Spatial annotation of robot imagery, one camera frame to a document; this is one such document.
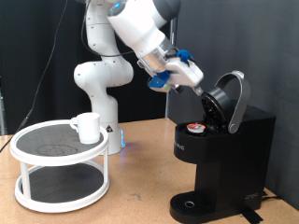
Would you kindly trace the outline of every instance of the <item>two-tier stand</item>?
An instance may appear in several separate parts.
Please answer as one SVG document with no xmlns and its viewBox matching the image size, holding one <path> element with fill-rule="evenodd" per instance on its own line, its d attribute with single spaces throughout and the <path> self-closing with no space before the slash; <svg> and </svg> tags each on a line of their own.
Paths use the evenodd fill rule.
<svg viewBox="0 0 299 224">
<path fill-rule="evenodd" d="M 10 152 L 21 163 L 15 188 L 17 201 L 31 210 L 62 213 L 96 202 L 109 188 L 108 135 L 101 127 L 100 141 L 79 142 L 69 120 L 30 126 L 16 133 Z M 104 153 L 104 168 L 91 161 Z"/>
</svg>

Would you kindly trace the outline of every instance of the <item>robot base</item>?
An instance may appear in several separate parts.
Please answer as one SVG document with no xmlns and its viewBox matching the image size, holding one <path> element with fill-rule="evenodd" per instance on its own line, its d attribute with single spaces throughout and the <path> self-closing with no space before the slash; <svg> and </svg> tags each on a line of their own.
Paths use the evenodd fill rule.
<svg viewBox="0 0 299 224">
<path fill-rule="evenodd" d="M 106 129 L 109 136 L 108 155 L 119 153 L 122 150 L 123 146 L 121 129 L 118 126 L 118 122 L 101 122 L 101 126 Z"/>
</svg>

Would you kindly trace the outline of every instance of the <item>white mug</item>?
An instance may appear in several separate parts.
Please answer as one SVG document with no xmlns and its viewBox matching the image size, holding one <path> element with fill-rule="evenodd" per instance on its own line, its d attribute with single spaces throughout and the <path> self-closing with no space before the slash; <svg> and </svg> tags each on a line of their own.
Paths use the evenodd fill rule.
<svg viewBox="0 0 299 224">
<path fill-rule="evenodd" d="M 77 131 L 82 144 L 89 145 L 100 140 L 100 116 L 97 113 L 80 114 L 70 120 L 70 126 Z"/>
</svg>

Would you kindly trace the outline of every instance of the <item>blue light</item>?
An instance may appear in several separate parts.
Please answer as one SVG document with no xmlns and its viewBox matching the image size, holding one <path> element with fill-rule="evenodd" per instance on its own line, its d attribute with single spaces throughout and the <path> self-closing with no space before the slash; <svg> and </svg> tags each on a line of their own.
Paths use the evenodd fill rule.
<svg viewBox="0 0 299 224">
<path fill-rule="evenodd" d="M 121 148 L 125 147 L 125 142 L 123 141 L 123 129 L 121 129 Z"/>
</svg>

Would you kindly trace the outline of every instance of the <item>stand leg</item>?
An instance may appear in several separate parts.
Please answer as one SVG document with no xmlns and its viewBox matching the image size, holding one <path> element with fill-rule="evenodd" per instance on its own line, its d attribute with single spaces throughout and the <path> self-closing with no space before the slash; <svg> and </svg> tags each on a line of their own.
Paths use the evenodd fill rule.
<svg viewBox="0 0 299 224">
<path fill-rule="evenodd" d="M 28 175 L 28 164 L 21 162 L 22 191 L 26 199 L 31 199 L 30 181 Z"/>
<path fill-rule="evenodd" d="M 104 152 L 104 182 L 108 182 L 108 149 Z"/>
</svg>

